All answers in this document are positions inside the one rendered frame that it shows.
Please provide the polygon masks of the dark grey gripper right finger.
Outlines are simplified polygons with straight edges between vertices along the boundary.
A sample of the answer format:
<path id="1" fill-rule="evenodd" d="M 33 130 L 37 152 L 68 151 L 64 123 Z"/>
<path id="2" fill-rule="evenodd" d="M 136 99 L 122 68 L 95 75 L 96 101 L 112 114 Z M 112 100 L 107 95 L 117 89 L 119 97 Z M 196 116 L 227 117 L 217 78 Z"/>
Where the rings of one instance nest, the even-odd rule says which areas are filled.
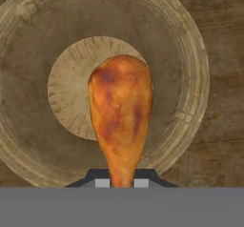
<path id="1" fill-rule="evenodd" d="M 151 187 L 166 187 L 166 188 L 176 188 L 175 184 L 161 179 L 155 169 L 137 169 L 134 172 L 133 188 L 151 188 Z"/>

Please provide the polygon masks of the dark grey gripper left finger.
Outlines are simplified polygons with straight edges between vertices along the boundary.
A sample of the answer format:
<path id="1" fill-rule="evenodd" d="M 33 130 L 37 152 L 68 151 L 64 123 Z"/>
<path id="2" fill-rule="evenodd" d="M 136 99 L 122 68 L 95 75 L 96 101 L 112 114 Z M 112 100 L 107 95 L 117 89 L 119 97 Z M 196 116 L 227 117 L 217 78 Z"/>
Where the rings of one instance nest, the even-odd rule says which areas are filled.
<path id="1" fill-rule="evenodd" d="M 112 186 L 108 169 L 90 169 L 86 175 L 68 185 L 68 188 L 110 188 Z"/>

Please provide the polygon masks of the roasted chicken drumstick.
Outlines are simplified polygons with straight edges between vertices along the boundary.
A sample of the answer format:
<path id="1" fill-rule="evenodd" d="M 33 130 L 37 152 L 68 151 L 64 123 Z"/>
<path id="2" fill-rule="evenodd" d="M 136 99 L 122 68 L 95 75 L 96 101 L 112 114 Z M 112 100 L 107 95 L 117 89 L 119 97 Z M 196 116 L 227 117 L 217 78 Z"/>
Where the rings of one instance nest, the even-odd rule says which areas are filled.
<path id="1" fill-rule="evenodd" d="M 131 55 L 105 60 L 88 82 L 91 123 L 115 188 L 132 186 L 153 106 L 150 68 Z"/>

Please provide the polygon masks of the beige ceramic bowl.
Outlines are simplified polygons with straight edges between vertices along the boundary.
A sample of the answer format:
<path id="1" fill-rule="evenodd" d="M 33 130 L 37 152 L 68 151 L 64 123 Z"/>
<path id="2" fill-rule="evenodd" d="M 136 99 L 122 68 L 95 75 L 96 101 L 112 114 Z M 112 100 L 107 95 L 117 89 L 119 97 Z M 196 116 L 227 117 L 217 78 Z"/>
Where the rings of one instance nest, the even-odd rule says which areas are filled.
<path id="1" fill-rule="evenodd" d="M 168 170 L 206 111 L 202 36 L 179 0 L 7 0 L 0 5 L 0 159 L 40 187 L 108 169 L 92 126 L 89 78 L 131 55 L 152 72 L 152 111 L 136 169 Z"/>

